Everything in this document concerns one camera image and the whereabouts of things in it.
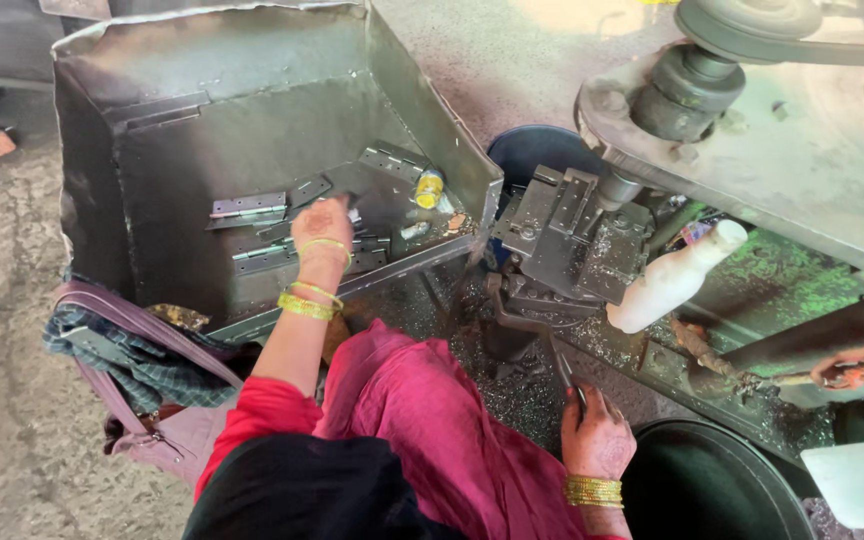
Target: metal sheet tray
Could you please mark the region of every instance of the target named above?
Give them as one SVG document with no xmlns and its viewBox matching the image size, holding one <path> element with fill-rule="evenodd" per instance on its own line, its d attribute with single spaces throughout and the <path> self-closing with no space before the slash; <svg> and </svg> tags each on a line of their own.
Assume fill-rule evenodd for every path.
<svg viewBox="0 0 864 540">
<path fill-rule="evenodd" d="M 138 306 L 210 315 L 217 338 L 268 333 L 296 265 L 236 276 L 252 227 L 205 230 L 213 201 L 288 191 L 329 171 L 332 192 L 361 195 L 388 263 L 352 276 L 352 294 L 481 254 L 502 172 L 374 9 L 352 3 L 197 7 L 112 19 L 55 43 L 63 146 L 62 230 L 72 269 Z M 374 141 L 425 157 L 468 219 L 406 214 L 414 183 L 358 162 Z M 406 242 L 398 228 L 432 225 Z"/>
</svg>

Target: bolt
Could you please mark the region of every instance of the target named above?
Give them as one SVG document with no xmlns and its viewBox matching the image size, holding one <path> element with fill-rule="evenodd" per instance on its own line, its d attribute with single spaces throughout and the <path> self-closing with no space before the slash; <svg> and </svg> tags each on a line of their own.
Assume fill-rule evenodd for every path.
<svg viewBox="0 0 864 540">
<path fill-rule="evenodd" d="M 599 92 L 592 104 L 595 110 L 612 118 L 629 116 L 629 102 L 625 101 L 625 95 L 619 91 Z"/>
<path fill-rule="evenodd" d="M 669 150 L 669 157 L 684 166 L 694 166 L 699 161 L 699 151 L 691 144 L 678 144 Z"/>
</svg>

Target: woman's right hand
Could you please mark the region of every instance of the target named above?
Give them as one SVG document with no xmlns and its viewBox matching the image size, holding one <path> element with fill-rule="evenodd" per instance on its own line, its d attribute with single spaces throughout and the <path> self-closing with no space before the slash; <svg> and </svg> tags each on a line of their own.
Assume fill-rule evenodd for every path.
<svg viewBox="0 0 864 540">
<path fill-rule="evenodd" d="M 579 396 L 569 388 L 561 415 L 561 460 L 570 475 L 617 481 L 636 452 L 622 413 L 598 388 L 579 383 L 588 409 L 579 422 Z"/>
<path fill-rule="evenodd" d="M 345 251 L 353 249 L 353 223 L 349 220 L 349 196 L 340 195 L 332 199 L 313 202 L 292 222 L 292 239 L 295 250 L 300 253 L 302 266 L 318 262 L 332 262 L 346 267 L 349 255 L 337 244 L 313 240 L 335 240 Z"/>
</svg>

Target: yellow container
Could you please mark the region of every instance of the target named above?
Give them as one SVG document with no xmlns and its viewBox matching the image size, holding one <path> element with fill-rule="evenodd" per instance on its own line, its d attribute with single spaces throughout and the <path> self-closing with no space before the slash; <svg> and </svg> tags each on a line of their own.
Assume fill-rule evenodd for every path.
<svg viewBox="0 0 864 540">
<path fill-rule="evenodd" d="M 442 173 L 435 170 L 423 172 L 415 184 L 415 203 L 424 209 L 434 209 L 442 198 L 444 187 Z"/>
</svg>

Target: gold bangle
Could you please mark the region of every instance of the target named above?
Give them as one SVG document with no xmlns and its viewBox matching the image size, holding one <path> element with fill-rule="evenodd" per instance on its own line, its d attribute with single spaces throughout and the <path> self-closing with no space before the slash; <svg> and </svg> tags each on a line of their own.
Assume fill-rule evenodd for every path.
<svg viewBox="0 0 864 540">
<path fill-rule="evenodd" d="M 299 298 L 287 292 L 278 295 L 277 304 L 286 312 L 298 313 L 320 321 L 331 321 L 332 317 L 335 316 L 335 307 L 318 303 L 318 301 Z"/>
<path fill-rule="evenodd" d="M 320 287 L 313 285 L 312 283 L 305 283 L 302 281 L 292 281 L 292 283 L 289 285 L 289 289 L 292 289 L 292 288 L 306 288 L 306 289 L 309 289 L 311 291 L 317 292 L 318 294 L 320 294 L 320 295 L 328 298 L 332 302 L 334 302 L 335 303 L 335 310 L 337 312 L 342 312 L 342 310 L 344 310 L 346 308 L 346 305 L 342 302 L 342 300 L 339 300 L 338 296 L 335 296 L 334 294 L 332 294 L 326 290 L 323 290 Z"/>
<path fill-rule="evenodd" d="M 343 244 L 339 240 L 333 240 L 331 238 L 317 238 L 312 240 L 311 242 L 306 243 L 302 246 L 302 249 L 298 250 L 298 260 L 301 261 L 303 258 L 303 254 L 309 248 L 309 246 L 313 244 L 327 244 L 330 246 L 338 246 L 342 248 L 342 251 L 345 252 L 345 256 L 348 257 L 348 264 L 345 264 L 345 270 L 349 270 L 349 267 L 353 265 L 353 254 L 351 251 L 346 249 L 346 244 Z"/>
<path fill-rule="evenodd" d="M 609 509 L 624 509 L 622 505 L 622 482 L 568 474 L 561 492 L 572 507 L 592 505 Z"/>
</svg>

